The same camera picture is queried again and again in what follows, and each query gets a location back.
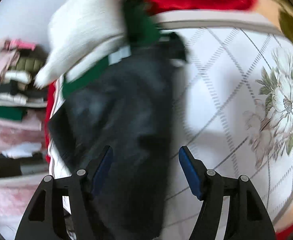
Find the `black leather jacket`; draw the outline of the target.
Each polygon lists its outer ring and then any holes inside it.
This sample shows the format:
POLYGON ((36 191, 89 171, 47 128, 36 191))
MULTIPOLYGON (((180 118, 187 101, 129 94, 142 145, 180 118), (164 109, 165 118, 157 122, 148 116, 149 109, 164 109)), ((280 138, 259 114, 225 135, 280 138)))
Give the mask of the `black leather jacket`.
POLYGON ((176 33, 103 71, 71 93, 48 123, 70 172, 111 146, 114 158, 91 202, 103 239, 154 239, 161 234, 172 129, 174 59, 185 60, 176 33))

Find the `clothes rack with garments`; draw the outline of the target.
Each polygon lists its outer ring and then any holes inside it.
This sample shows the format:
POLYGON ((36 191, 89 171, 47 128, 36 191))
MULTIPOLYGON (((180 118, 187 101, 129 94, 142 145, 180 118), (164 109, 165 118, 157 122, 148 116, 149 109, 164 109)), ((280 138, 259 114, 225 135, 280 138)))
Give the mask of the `clothes rack with garments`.
POLYGON ((0 40, 0 119, 22 121, 27 111, 47 107, 48 87, 35 87, 45 61, 46 54, 36 43, 0 40))

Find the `pink floral curtain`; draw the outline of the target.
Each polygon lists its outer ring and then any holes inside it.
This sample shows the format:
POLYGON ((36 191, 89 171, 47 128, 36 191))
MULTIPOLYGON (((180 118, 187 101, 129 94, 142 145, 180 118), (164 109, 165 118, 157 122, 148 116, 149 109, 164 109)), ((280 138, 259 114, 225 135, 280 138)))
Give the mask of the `pink floral curtain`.
POLYGON ((0 119, 0 232, 12 237, 48 172, 45 160, 45 110, 29 109, 21 121, 0 119))

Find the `red floral blanket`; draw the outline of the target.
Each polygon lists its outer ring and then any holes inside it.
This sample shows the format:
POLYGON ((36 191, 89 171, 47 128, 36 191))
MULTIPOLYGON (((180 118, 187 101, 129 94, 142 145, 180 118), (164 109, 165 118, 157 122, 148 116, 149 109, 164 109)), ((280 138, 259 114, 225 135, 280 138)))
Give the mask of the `red floral blanket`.
POLYGON ((223 176, 245 174, 276 229, 293 207, 293 0, 146 0, 181 35, 189 63, 177 73, 174 142, 163 239, 188 239, 201 203, 178 149, 223 176))

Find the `white fluffy folded garment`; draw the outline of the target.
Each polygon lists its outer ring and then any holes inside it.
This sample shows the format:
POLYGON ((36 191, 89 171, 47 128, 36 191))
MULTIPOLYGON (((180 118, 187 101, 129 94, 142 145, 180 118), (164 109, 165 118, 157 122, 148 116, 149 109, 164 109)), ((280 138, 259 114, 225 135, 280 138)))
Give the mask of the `white fluffy folded garment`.
POLYGON ((35 77, 36 88, 62 75, 74 81, 124 44, 121 0, 67 0, 48 24, 48 39, 51 52, 35 77))

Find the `green folded garment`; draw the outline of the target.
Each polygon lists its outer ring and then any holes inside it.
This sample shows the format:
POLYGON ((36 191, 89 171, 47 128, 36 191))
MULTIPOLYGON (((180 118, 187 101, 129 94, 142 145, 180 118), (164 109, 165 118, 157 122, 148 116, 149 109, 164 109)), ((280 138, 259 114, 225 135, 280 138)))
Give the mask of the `green folded garment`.
POLYGON ((111 65, 129 57, 135 48, 150 45, 159 39, 159 30, 156 23, 147 13, 145 0, 123 0, 122 9, 127 28, 124 44, 115 52, 90 66, 89 70, 75 81, 57 82, 56 84, 61 87, 60 92, 63 98, 67 98, 74 91, 98 79, 111 65))

